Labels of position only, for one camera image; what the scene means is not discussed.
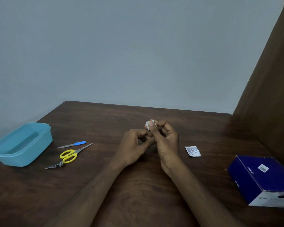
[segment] wood grain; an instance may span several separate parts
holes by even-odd
[[[234,115],[284,164],[284,8]]]
[[[0,226],[41,226],[89,182],[114,154],[125,131],[165,119],[180,135],[179,155],[231,212],[249,226],[284,226],[284,209],[247,206],[227,168],[235,155],[269,152],[230,114],[66,101],[39,122],[51,126],[53,142],[30,165],[0,163]],[[64,167],[59,146],[94,144]],[[202,157],[190,158],[185,146]],[[155,146],[117,177],[92,226],[198,226],[175,185],[160,167]]]

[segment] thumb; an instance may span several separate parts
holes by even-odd
[[[154,122],[150,121],[148,123],[148,127],[149,130],[151,131],[151,133],[155,136],[155,139],[157,142],[160,142],[164,139],[164,137],[161,135],[161,133],[159,132],[157,126],[154,124]]]
[[[140,145],[140,148],[142,149],[143,153],[145,152],[145,150],[150,147],[151,145],[155,144],[155,139],[152,138],[150,140],[147,140],[146,142],[144,142],[143,144]]]

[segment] brown wall panel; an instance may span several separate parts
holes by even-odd
[[[284,164],[284,8],[234,116]]]

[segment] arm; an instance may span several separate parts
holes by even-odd
[[[201,183],[178,156],[179,136],[165,121],[149,122],[161,166],[175,183],[201,227],[243,227],[238,219]]]
[[[110,162],[43,227],[89,227],[116,177],[154,144],[150,136],[144,129],[126,132]]]

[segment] blue plastic container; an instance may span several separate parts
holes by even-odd
[[[29,122],[0,139],[0,162],[8,166],[26,166],[53,141],[50,126]]]

